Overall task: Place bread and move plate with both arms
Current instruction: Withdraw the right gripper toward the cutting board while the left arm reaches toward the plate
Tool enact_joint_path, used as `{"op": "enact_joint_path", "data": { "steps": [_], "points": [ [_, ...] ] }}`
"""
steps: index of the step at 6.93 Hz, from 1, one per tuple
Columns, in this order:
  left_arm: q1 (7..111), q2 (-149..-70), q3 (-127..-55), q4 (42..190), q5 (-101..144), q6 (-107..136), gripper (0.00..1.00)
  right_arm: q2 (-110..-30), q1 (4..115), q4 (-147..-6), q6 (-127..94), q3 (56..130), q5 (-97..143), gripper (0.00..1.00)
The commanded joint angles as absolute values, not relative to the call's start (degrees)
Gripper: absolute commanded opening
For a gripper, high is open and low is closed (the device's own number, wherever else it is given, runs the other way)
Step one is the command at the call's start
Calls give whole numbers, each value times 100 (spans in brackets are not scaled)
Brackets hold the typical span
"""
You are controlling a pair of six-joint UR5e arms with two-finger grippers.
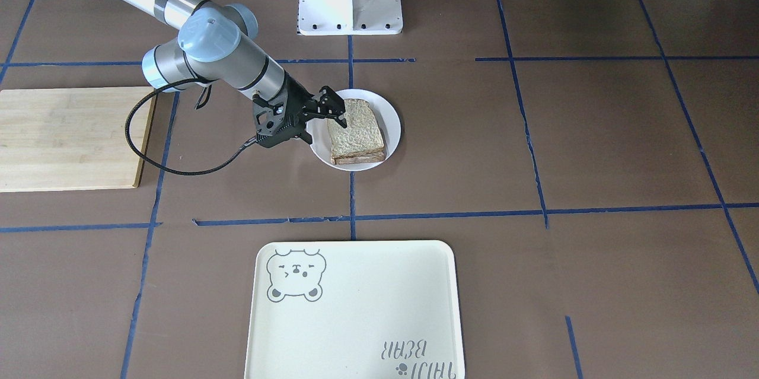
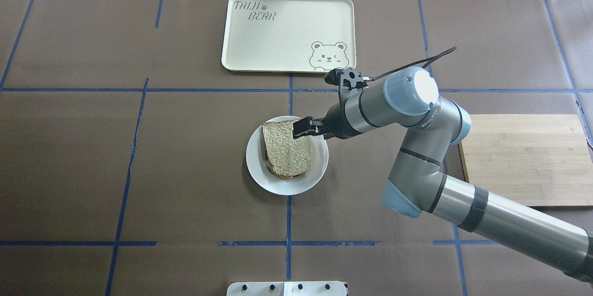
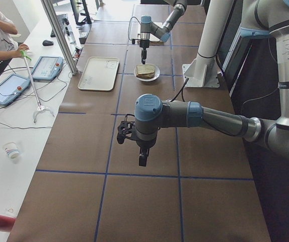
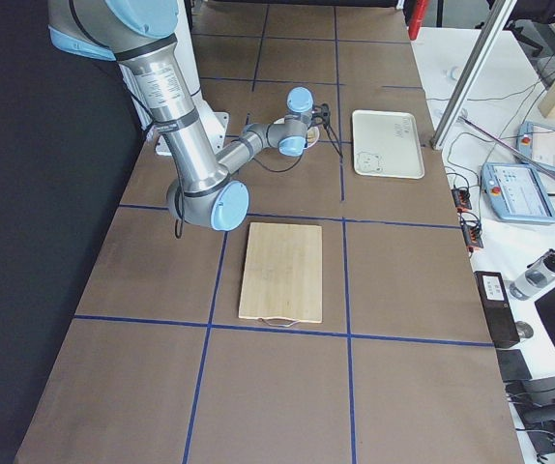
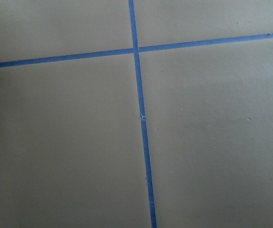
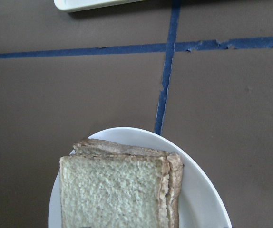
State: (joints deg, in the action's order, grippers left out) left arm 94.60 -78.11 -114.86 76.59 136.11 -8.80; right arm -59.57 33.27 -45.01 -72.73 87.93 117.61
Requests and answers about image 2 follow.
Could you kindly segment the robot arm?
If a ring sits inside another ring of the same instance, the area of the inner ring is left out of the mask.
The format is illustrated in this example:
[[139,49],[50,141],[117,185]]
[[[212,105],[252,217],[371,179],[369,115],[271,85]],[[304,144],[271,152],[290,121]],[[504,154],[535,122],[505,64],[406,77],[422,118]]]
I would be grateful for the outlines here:
[[406,136],[383,191],[386,207],[410,218],[434,214],[592,283],[590,232],[441,171],[449,147],[469,134],[472,119],[459,104],[440,96],[425,68],[408,66],[371,78],[349,67],[331,70],[324,81],[338,87],[339,102],[322,118],[298,120],[295,139],[350,139],[401,125]]

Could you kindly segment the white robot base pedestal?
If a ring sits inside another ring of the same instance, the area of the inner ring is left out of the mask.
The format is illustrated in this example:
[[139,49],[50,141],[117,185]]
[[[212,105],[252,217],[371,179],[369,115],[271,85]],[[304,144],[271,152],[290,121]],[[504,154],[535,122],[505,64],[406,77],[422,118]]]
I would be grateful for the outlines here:
[[341,281],[271,281],[229,284],[227,296],[347,296],[347,283]]

